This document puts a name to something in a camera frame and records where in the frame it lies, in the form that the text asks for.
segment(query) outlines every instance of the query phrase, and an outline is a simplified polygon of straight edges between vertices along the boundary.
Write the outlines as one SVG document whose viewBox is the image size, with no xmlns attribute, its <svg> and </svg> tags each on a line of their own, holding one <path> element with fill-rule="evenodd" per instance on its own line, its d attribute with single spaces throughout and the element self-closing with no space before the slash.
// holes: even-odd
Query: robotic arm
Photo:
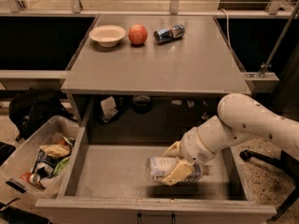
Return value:
<svg viewBox="0 0 299 224">
<path fill-rule="evenodd" d="M 172 186 L 184 180 L 195 164 L 207 163 L 220 150 L 239 145 L 253 134 L 289 153 L 299 151 L 298 122 L 274 114 L 246 95 L 232 93 L 221 99 L 218 117 L 187 131 L 163 154 L 179 162 L 162 182 Z"/>
</svg>

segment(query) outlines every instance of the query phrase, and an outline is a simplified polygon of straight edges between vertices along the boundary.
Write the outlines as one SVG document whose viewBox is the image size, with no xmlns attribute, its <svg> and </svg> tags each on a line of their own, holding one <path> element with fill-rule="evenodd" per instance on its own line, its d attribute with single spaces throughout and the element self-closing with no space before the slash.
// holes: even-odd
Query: black can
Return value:
<svg viewBox="0 0 299 224">
<path fill-rule="evenodd" d="M 160 44 L 163 42 L 171 41 L 180 37 L 183 37 L 185 34 L 185 27 L 183 25 L 174 25 L 169 28 L 163 28 L 160 31 L 154 32 L 155 41 Z"/>
</svg>

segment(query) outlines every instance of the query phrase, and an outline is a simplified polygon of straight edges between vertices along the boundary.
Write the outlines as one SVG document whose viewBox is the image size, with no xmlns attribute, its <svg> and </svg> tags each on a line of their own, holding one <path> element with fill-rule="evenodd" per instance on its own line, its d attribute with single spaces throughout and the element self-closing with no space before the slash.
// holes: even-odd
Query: drawer handle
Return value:
<svg viewBox="0 0 299 224">
<path fill-rule="evenodd" d="M 141 222 L 141 213 L 138 213 L 138 224 L 142 224 Z M 171 224 L 176 224 L 176 215 L 171 215 Z"/>
</svg>

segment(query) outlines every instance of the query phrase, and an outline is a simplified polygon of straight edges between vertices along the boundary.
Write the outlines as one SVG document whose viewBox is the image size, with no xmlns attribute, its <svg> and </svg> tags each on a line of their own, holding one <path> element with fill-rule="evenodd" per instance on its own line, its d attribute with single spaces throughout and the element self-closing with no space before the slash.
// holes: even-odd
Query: drawer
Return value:
<svg viewBox="0 0 299 224">
<path fill-rule="evenodd" d="M 213 175 L 195 184 L 166 187 L 146 178 L 146 161 L 164 151 L 198 122 L 198 109 L 153 100 L 147 114 L 128 108 L 119 119 L 98 122 L 92 97 L 71 160 L 55 199 L 36 207 L 54 223 L 262 223 L 276 213 L 256 205 L 233 149 L 208 164 Z"/>
</svg>

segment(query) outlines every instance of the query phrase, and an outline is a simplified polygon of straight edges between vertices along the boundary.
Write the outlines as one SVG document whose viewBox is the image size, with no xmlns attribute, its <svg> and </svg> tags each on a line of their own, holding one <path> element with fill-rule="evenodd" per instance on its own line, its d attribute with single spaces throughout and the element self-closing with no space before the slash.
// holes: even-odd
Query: gray tabletop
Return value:
<svg viewBox="0 0 299 224">
<path fill-rule="evenodd" d="M 212 17 L 101 15 L 95 24 L 119 25 L 127 32 L 136 23 L 149 33 L 134 47 L 128 35 L 114 48 L 90 38 L 68 73 L 63 91 L 89 94 L 221 95 L 250 94 L 242 73 Z M 183 38 L 158 45 L 153 33 L 183 24 Z"/>
</svg>

